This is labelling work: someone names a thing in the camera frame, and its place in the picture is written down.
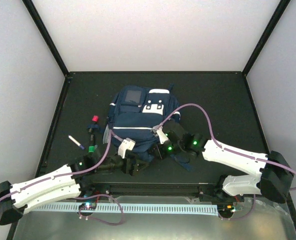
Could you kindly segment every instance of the navy blue backpack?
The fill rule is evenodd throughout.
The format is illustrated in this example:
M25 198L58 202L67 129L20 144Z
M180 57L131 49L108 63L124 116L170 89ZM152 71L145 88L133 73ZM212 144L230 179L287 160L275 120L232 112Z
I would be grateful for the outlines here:
M136 142L132 152L142 160L150 162L153 156L147 150L159 138L155 137L152 127L160 124L170 113L179 107L178 100L170 93L171 89L158 89L139 86L125 86L113 99L108 114L108 124L103 141L107 141L109 129L122 139L130 138ZM180 120L180 113L172 119ZM121 142L112 137L117 148Z

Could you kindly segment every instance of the black surface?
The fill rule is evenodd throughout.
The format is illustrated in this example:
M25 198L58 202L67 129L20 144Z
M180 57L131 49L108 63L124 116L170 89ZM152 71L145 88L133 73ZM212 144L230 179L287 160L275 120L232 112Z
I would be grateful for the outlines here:
M276 27L276 25L278 24L282 14L284 13L284 11L286 10L288 4L290 3L291 0L281 0L276 8L276 10L274 11L268 25L266 26L266 29L264 30L259 42L257 43L255 49L253 50L253 53L251 54L245 68L243 69L242 73L244 76L247 76L253 66L253 64L255 63L255 61L257 60L261 50L263 49L264 45L266 44L266 42L268 41L271 33L273 32L274 28Z
M30 13L30 16L32 17L34 23L36 24L37 28L39 29L44 41L46 42L48 48L50 49L54 59L57 61L57 64L59 65L62 73L64 76L67 76L69 74L69 71L67 67L65 66L55 44L53 43L50 34L48 33L47 28L45 27L37 9L35 8L32 0L22 0L24 5L26 6L28 12Z
M205 108L216 138L226 144L254 152L265 152L251 100L241 72L83 72L73 73L47 159L47 172L86 153L68 135L83 145L88 143L87 125L99 115L104 126L109 103L125 85L167 88L174 83L173 93L180 104L197 103ZM190 132L210 137L202 112L189 107L182 110L181 123ZM96 183L198 184L216 183L220 175L242 173L202 158L192 162L188 172L171 159L151 164L138 176L122 172L96 174Z

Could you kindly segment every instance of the black frame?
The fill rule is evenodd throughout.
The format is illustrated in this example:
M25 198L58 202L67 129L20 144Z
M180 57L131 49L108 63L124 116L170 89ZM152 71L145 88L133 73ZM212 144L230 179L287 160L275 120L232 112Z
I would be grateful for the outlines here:
M252 54L251 54L251 56L250 56L250 58L249 58L249 60L248 60L248 62L246 64L245 68L242 71L242 74L245 77L245 85L246 85L248 93L249 93L251 104L252 104L253 110L255 111L257 124L258 124L258 127L260 129L262 139L264 140L264 145L265 145L266 152L269 152L269 148L268 148L268 145L267 145L267 142L266 142L263 130L262 130L262 126L261 126L261 123L260 123L260 120L259 120L259 117L258 117L258 113L257 113L256 107L255 107L255 104L254 104L254 101L253 101L253 98L252 98L252 94L251 94L251 91L250 91L246 76L250 72L250 70L251 70L252 66L254 65L256 59L258 58L261 50L263 49L264 45L268 41L271 33L273 32L275 26L277 25L278 21L280 20L282 14L286 10L286 8L287 8L288 4L290 3L290 1L291 0L280 0L275 12L273 13L273 15L272 15L272 17L271 17L271 19L270 19L270 21L269 21L269 23L267 25L267 27L265 28L259 42L257 43L257 45L256 45L254 51L252 52ZM58 52L58 50L56 48L54 42L52 41L51 36L50 36L49 32L47 31L47 29L46 29L40 15L39 15L38 11L37 11L37 9L35 8L35 6L34 6L34 4L32 2L32 0L22 0L22 2L26 6L29 14L31 15L31 17L32 17L33 21L35 22L36 26L38 27L43 39L45 40L46 44L48 45L53 57L57 61L63 75L65 76L64 84L63 84L63 87L62 87L62 90L61 90L61 93L60 93L60 97L59 97L59 100L58 100L58 103L57 103L57 107L56 107L56 110L55 110L55 113L54 113L54 116L53 116L53 119L52 119L52 122L51 122L51 126L50 126L50 129L49 129L48 135L47 135L47 139L46 139L46 142L45 142L45 145L44 145L44 148L43 148L43 151L42 151L42 155L41 155L41 158L40 158L40 161L39 161L39 165L38 165L38 168L37 168L37 172L36 172L36 175L35 175L35 177L37 177L39 175L42 175L44 173L44 171L45 171L45 168L46 168L46 165L47 165L47 157L48 157L48 154L49 154L49 151L50 151L50 147L51 147L51 144L52 144L54 133L56 131L56 127L57 127L57 123L58 123L58 120L59 120L59 117L60 117L61 109L62 109L64 100L66 98L67 92L68 92L68 88L69 88L72 73L69 72L67 67L65 66L65 64L64 64L64 62L63 62L63 60L62 60L62 58L61 58L61 56L60 56L60 54L59 54L59 52ZM182 191L182 193L189 194L189 193L195 191L192 186L186 186L186 188L185 187L183 187L183 188L184 188L184 190ZM291 214L291 217L292 217L292 220L294 222L295 229L296 229L296 209L294 207L294 204L293 204L293 201L292 201L292 198L291 198L290 194L289 194L288 199L287 199L287 205L289 207L290 214ZM9 233L8 233L7 240L13 239L13 236L14 236L14 233L15 233L15 230L16 230L16 226L17 226L17 223L13 223L11 225Z

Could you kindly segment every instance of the green object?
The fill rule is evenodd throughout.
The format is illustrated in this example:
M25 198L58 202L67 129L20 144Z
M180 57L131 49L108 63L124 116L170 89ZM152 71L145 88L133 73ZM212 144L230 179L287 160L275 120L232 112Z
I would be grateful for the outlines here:
M94 152L94 146L90 146L90 147L89 147L89 151L88 151L88 153L91 153L91 152L92 152L92 153Z

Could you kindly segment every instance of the black corner post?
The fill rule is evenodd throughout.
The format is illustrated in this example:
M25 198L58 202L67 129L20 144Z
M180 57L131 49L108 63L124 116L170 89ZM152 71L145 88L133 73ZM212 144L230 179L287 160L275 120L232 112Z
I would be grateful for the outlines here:
M252 66L254 65L254 62L257 60L261 50L263 49L264 45L268 41L271 33L273 32L274 28L278 24L278 21L280 20L282 14L284 13L285 9L289 5L291 0L281 0L279 5L277 6L276 10L274 11L266 29L264 30L258 44L256 45L253 53L250 56L250 59L248 60L246 66L244 67L242 74L246 77Z
M67 69L67 67L65 66L56 46L54 45L50 34L47 31L47 28L45 27L45 25L43 24L41 17L37 11L37 9L35 8L32 0L22 0L22 2L24 3L24 5L26 6L28 12L30 13L34 23L36 24L36 26L38 27L43 39L45 40L45 42L47 43L54 59L57 61L63 75L66 77L69 74L69 71Z

